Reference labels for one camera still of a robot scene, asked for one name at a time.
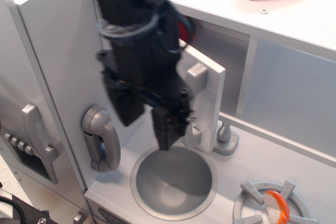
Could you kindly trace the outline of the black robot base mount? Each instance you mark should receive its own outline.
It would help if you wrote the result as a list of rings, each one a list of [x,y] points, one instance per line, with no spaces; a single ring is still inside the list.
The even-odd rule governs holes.
[[[1,223],[55,223],[48,213],[31,205],[1,188]]]

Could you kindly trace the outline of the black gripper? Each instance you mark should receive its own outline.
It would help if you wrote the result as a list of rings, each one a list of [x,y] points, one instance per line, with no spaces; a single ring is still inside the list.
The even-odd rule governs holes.
[[[103,83],[124,126],[135,122],[149,105],[161,151],[186,133],[192,93],[177,74],[181,59],[178,28],[158,28],[141,34],[104,32],[111,50],[100,51]]]

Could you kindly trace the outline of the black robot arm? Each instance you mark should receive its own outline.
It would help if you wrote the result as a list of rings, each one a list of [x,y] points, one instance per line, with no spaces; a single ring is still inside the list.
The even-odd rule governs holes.
[[[103,81],[119,119],[129,126],[152,108],[159,148],[167,151],[186,133],[192,92],[177,73],[180,28],[193,29],[169,0],[97,0],[100,34],[111,50],[98,53]]]

